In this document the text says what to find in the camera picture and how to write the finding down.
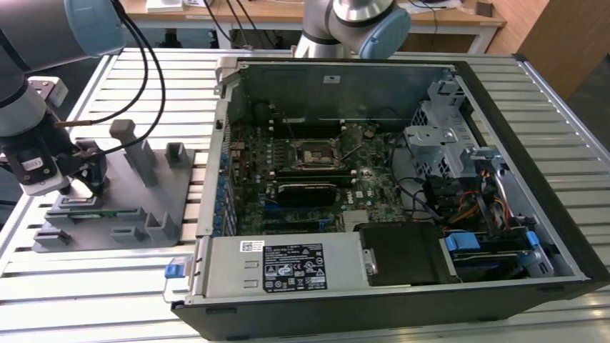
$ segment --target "blue release tab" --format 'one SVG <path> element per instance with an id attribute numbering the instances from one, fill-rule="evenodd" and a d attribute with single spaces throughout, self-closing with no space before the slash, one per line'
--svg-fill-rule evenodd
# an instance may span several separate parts
<path id="1" fill-rule="evenodd" d="M 184 277 L 184 265 L 168 264 L 165 266 L 165 279 L 180 279 Z"/>
<path id="2" fill-rule="evenodd" d="M 471 232 L 459 232 L 455 234 L 449 234 L 448 237 L 444 238 L 444 242 L 447 243 L 447 248 L 449 252 L 452 252 L 453 250 L 480 249 L 476 236 Z"/>
<path id="3" fill-rule="evenodd" d="M 451 236 L 444 238 L 444 244 L 447 244 L 447 250 L 449 252 L 453 252 L 455 250 L 457 250 L 457 245 L 455 244 L 455 240 Z"/>
<path id="4" fill-rule="evenodd" d="M 537 239 L 537 236 L 535 235 L 533 231 L 527 231 L 524 235 L 527 236 L 527 240 L 529 241 L 532 247 L 540 245 L 540 240 Z"/>

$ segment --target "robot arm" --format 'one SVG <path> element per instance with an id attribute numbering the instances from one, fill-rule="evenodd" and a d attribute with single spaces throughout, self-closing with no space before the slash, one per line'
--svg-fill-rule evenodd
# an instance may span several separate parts
<path id="1" fill-rule="evenodd" d="M 28 195 L 64 189 L 82 165 L 25 74 L 124 45 L 109 0 L 0 0 L 0 150 Z"/>
<path id="2" fill-rule="evenodd" d="M 387 59 L 408 35 L 411 17 L 395 0 L 306 0 L 296 57 Z"/>

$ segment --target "sticker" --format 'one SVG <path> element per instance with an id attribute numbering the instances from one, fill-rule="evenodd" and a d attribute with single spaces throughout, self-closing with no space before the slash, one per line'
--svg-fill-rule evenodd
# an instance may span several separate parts
<path id="1" fill-rule="evenodd" d="M 37 168 L 40 168 L 41 166 L 44 166 L 44 163 L 41 161 L 41 158 L 40 157 L 36 157 L 34 159 L 30 159 L 25 162 L 21 162 L 21 166 L 22 166 L 22 169 L 29 172 Z"/>
<path id="2" fill-rule="evenodd" d="M 480 23 L 480 26 L 497 26 L 497 27 L 500 27 L 500 26 L 501 26 L 501 23 L 495 23 L 495 22 L 492 22 L 492 21 L 483 21 L 483 22 Z"/>
<path id="3" fill-rule="evenodd" d="M 209 20 L 210 17 L 209 16 L 185 16 L 186 19 L 204 19 L 204 20 Z"/>
<path id="4" fill-rule="evenodd" d="M 341 77 L 336 75 L 325 75 L 324 76 L 324 83 L 325 84 L 337 84 L 341 82 Z"/>
<path id="5" fill-rule="evenodd" d="M 266 293 L 327 289 L 321 244 L 264 247 L 262 281 Z"/>
<path id="6" fill-rule="evenodd" d="M 241 241 L 238 243 L 238 252 L 261 252 L 265 241 Z"/>

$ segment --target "aluminum extrusion table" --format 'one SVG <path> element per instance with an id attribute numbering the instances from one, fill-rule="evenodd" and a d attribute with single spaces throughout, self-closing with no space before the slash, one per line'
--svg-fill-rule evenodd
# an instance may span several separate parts
<path id="1" fill-rule="evenodd" d="M 22 197 L 0 233 L 1 342 L 205 342 L 169 312 L 164 266 L 192 253 L 198 198 L 214 111 L 214 61 L 220 56 L 286 56 L 276 51 L 158 50 L 168 79 L 166 112 L 152 148 L 182 141 L 197 149 L 181 243 L 162 249 L 37 254 L 33 236 L 56 194 Z M 509 56 L 399 54 L 396 59 L 463 59 L 488 90 L 541 173 L 601 261 L 610 264 L 610 156 L 527 62 Z M 141 83 L 140 53 L 102 58 L 72 119 L 120 109 Z M 132 110 L 141 134 L 158 108 L 158 76 Z M 487 142 L 491 137 L 483 133 Z M 108 125 L 80 127 L 72 137 L 116 145 Z M 505 321 L 325 334 L 257 342 L 610 342 L 610 287 L 571 301 L 543 304 Z"/>

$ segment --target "warning label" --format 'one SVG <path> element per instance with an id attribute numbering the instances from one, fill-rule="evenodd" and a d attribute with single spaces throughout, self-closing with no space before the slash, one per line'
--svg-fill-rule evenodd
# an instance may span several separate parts
<path id="1" fill-rule="evenodd" d="M 264 247 L 262 280 L 266 293 L 327 289 L 321 244 Z"/>

